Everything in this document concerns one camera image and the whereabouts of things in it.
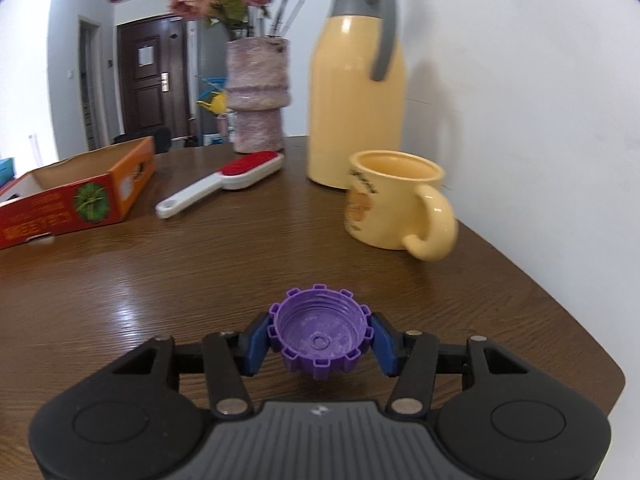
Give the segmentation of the red white lint brush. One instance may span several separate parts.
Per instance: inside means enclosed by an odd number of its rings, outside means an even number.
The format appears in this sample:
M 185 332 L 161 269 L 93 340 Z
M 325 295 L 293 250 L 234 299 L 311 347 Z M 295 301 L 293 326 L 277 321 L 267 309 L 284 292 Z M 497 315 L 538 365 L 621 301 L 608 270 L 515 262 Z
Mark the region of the red white lint brush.
M 241 156 L 209 176 L 197 180 L 155 206 L 160 219 L 169 219 L 219 190 L 239 191 L 249 188 L 283 167 L 284 155 L 262 151 Z

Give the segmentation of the blue tissue pack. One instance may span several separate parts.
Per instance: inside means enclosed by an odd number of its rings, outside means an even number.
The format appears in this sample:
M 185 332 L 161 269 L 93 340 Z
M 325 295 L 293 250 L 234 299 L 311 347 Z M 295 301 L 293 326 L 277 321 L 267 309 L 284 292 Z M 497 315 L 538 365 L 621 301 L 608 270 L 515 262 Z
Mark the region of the blue tissue pack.
M 0 188 L 15 178 L 14 160 L 10 158 L 0 159 Z

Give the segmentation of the purple bottle cap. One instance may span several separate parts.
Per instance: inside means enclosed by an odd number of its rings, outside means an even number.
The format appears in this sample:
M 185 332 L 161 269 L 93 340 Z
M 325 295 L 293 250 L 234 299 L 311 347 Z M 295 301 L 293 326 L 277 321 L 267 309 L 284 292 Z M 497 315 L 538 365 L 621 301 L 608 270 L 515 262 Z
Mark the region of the purple bottle cap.
M 373 340 L 372 312 L 347 289 L 293 288 L 269 309 L 271 348 L 290 373 L 326 380 L 350 373 Z

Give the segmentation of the yellow thermos jug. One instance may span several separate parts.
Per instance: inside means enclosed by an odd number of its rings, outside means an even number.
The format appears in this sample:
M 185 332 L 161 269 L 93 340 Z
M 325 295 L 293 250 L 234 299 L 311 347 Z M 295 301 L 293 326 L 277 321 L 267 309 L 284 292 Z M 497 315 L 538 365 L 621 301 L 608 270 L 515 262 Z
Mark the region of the yellow thermos jug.
M 344 190 L 352 154 L 400 149 L 406 69 L 398 0 L 333 0 L 309 82 L 307 177 Z

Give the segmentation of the dark brown door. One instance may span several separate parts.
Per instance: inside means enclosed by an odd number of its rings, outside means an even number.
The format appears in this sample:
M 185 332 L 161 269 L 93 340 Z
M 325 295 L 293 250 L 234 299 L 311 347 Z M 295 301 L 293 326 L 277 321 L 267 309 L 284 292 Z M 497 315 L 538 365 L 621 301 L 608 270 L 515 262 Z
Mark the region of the dark brown door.
M 120 106 L 126 133 L 189 133 L 186 21 L 157 16 L 116 27 Z

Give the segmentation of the pink textured vase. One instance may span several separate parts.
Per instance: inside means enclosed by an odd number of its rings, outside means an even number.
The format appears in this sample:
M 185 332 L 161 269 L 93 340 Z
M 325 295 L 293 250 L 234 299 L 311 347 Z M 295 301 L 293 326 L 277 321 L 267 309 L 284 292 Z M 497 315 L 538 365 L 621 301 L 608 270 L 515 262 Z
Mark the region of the pink textured vase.
M 283 150 L 282 110 L 291 104 L 289 46 L 270 36 L 228 42 L 226 95 L 239 154 Z

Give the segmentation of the yellow bear mug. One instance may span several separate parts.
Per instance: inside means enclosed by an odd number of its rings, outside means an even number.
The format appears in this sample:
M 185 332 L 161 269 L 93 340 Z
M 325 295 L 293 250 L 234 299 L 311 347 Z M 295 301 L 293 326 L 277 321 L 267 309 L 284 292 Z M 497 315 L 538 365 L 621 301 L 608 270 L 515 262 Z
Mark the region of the yellow bear mug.
M 438 261 L 454 249 L 458 222 L 440 192 L 445 170 L 409 153 L 363 151 L 349 157 L 344 226 L 361 243 Z

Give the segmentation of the orange cardboard box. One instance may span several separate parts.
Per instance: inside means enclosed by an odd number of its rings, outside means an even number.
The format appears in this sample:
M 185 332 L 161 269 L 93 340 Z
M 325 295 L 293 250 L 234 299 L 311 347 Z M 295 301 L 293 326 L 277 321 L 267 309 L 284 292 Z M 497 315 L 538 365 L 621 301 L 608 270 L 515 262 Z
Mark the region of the orange cardboard box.
M 1 190 L 1 247 L 121 222 L 154 172 L 150 136 L 29 171 Z

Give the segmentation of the grey refrigerator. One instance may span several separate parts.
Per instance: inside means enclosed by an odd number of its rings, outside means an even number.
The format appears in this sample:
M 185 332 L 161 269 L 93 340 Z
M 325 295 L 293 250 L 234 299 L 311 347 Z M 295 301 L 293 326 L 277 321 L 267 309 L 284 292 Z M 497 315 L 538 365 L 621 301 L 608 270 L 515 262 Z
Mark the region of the grey refrigerator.
M 207 28 L 204 21 L 186 23 L 186 57 L 188 58 L 188 89 L 193 131 L 204 144 L 206 134 L 218 132 L 216 116 L 198 104 L 209 103 L 213 97 L 213 79 L 227 76 L 228 36 L 221 24 Z

